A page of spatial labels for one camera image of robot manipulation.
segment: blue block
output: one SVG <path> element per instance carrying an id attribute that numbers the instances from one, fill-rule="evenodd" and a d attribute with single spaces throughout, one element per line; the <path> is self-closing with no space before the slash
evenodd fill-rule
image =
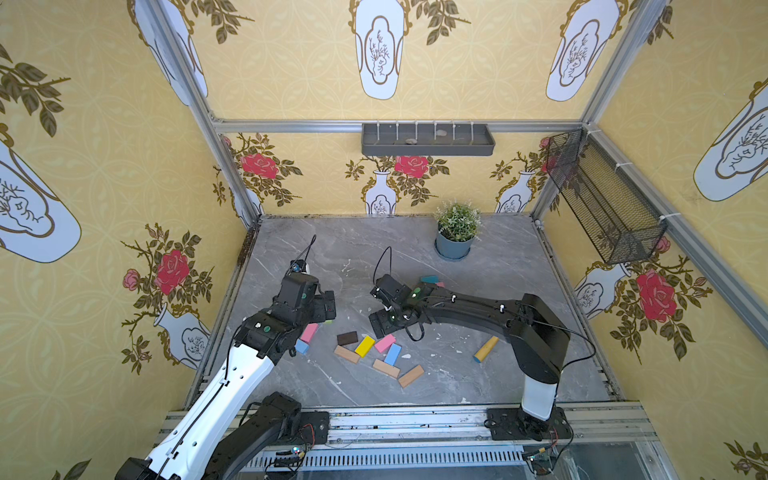
<path id="1" fill-rule="evenodd" d="M 301 339 L 296 341 L 296 351 L 302 355 L 306 355 L 306 351 L 310 349 L 309 343 L 303 342 Z"/>
<path id="2" fill-rule="evenodd" d="M 400 350 L 402 350 L 402 347 L 397 343 L 393 343 L 392 346 L 389 347 L 389 351 L 386 353 L 384 363 L 395 366 L 395 362 L 397 362 L 397 356 L 400 355 Z"/>

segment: black wire basket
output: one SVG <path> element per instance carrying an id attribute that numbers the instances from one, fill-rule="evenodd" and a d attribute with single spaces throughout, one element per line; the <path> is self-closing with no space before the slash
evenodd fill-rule
<path id="1" fill-rule="evenodd" d="M 550 137 L 546 165 L 605 263 L 654 254 L 667 221 L 586 131 Z"/>

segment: wall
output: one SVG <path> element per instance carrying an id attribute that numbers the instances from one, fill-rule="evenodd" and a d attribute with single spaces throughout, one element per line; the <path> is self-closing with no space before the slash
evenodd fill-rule
<path id="1" fill-rule="evenodd" d="M 765 78 L 766 13 L 764 2 L 670 2 L 600 122 L 763 298 L 768 184 L 754 115 L 766 99 L 754 82 Z M 728 126 L 734 116 L 747 121 Z M 693 262 L 664 239 L 646 262 L 596 263 L 562 199 L 545 226 L 621 387 L 643 403 L 680 477 L 765 478 L 768 350 Z"/>
<path id="2" fill-rule="evenodd" d="M 579 118 L 632 13 L 628 0 L 182 1 L 208 101 L 230 119 Z"/>
<path id="3" fill-rule="evenodd" d="M 624 274 L 604 270 L 562 198 L 545 233 L 624 394 L 642 402 L 681 480 L 743 478 L 731 462 L 749 457 L 724 443 L 768 445 L 768 350 L 667 237 L 663 253 Z"/>
<path id="4" fill-rule="evenodd" d="M 181 407 L 244 229 L 124 3 L 3 2 L 0 44 L 0 463 L 113 478 Z"/>
<path id="5" fill-rule="evenodd" d="M 434 212 L 454 199 L 483 212 L 529 211 L 546 179 L 545 135 L 494 134 L 491 157 L 444 158 L 365 158 L 359 134 L 229 134 L 227 141 L 251 198 L 265 214 L 364 215 L 365 197 L 370 203 L 382 188 L 394 213 L 408 215 Z M 377 176 L 377 170 L 389 174 Z M 530 172 L 527 190 L 514 187 L 524 170 Z M 377 177 L 380 187 L 374 187 Z"/>
<path id="6" fill-rule="evenodd" d="M 768 5 L 674 0 L 670 7 L 674 39 L 663 33 L 642 48 L 600 128 L 768 300 L 768 181 L 760 179 L 768 159 L 768 90 L 760 84 Z M 734 117 L 744 122 L 731 124 Z"/>

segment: gray plant pot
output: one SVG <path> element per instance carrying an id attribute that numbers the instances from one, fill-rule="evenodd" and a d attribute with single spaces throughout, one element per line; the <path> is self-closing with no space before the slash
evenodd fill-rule
<path id="1" fill-rule="evenodd" d="M 435 248 L 437 249 L 437 253 L 443 258 L 448 260 L 460 260 L 469 255 L 469 247 L 472 246 L 472 241 L 474 239 L 475 238 L 473 237 L 465 242 L 448 240 L 442 233 L 440 233 L 438 227 L 437 238 L 435 238 Z"/>

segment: white vase pattern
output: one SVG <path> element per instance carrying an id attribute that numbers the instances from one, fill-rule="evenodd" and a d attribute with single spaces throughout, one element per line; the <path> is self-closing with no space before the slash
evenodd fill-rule
<path id="1" fill-rule="evenodd" d="M 576 95 L 620 19 L 616 0 L 589 0 L 576 8 L 561 33 L 547 81 L 547 97 L 566 101 Z"/>
<path id="2" fill-rule="evenodd" d="M 768 173 L 768 81 L 756 85 L 750 101 L 712 143 L 694 171 L 708 200 L 725 200 Z"/>
<path id="3" fill-rule="evenodd" d="M 175 71 L 171 66 L 170 58 L 171 54 L 157 41 L 157 35 L 153 28 L 153 22 L 151 11 L 149 9 L 148 2 L 153 0 L 136 0 L 136 6 L 134 13 L 136 15 L 136 22 L 138 23 L 139 30 L 144 36 L 144 40 L 149 45 L 149 49 L 152 50 L 152 55 L 155 61 L 160 66 L 160 69 L 165 75 L 165 79 L 168 80 L 170 86 L 176 92 L 176 95 L 181 100 L 181 103 L 189 105 L 191 99 L 186 90 L 181 86 L 181 83 L 177 80 L 180 78 L 181 73 Z M 184 59 L 187 61 L 187 65 L 192 69 L 195 83 L 197 83 L 200 92 L 204 97 L 208 96 L 208 87 L 205 83 L 205 76 L 203 75 L 203 69 L 200 66 L 200 59 L 197 57 L 197 50 L 195 50 L 192 37 L 187 30 L 187 24 L 184 23 L 184 18 L 181 16 L 179 9 L 174 6 L 169 0 L 159 0 L 160 6 L 165 11 L 168 19 L 170 20 L 170 26 L 176 34 L 176 40 L 181 51 L 184 53 Z"/>
<path id="4" fill-rule="evenodd" d="M 176 317 L 166 303 L 154 325 L 168 332 L 170 354 L 182 364 L 197 370 L 210 338 L 208 328 L 200 319 L 190 312 Z"/>
<path id="5" fill-rule="evenodd" d="M 619 263 L 607 270 L 595 267 L 581 279 L 574 289 L 574 296 L 587 320 L 595 318 L 614 304 L 616 284 L 626 276 L 630 276 L 627 265 Z"/>
<path id="6" fill-rule="evenodd" d="M 522 212 L 528 202 L 533 198 L 533 191 L 528 186 L 528 181 L 536 172 L 522 171 L 519 173 L 518 182 L 502 192 L 496 206 L 497 214 L 516 214 Z"/>
<path id="7" fill-rule="evenodd" d="M 389 172 L 373 173 L 376 175 L 376 183 L 366 192 L 366 213 L 377 216 L 394 215 L 397 193 L 386 184 Z"/>
<path id="8" fill-rule="evenodd" d="M 252 191 L 251 189 L 246 188 L 246 195 L 248 196 L 248 200 L 250 200 L 251 204 L 253 205 L 253 209 L 256 211 L 259 215 L 264 215 L 264 209 L 261 207 L 261 200 L 259 199 L 259 196 L 256 195 L 256 192 Z M 234 199 L 235 199 L 235 212 L 237 212 L 237 216 L 240 217 L 240 221 L 243 222 L 243 225 L 245 225 L 246 228 L 248 228 L 248 225 L 245 223 L 245 213 L 243 212 L 243 204 L 240 202 L 240 199 L 232 193 Z"/>
<path id="9" fill-rule="evenodd" d="M 69 253 L 80 224 L 43 180 L 0 146 L 0 247 L 40 263 Z"/>
<path id="10" fill-rule="evenodd" d="M 365 93 L 379 100 L 395 94 L 405 39 L 406 13 L 396 0 L 360 0 L 355 10 L 357 69 Z"/>

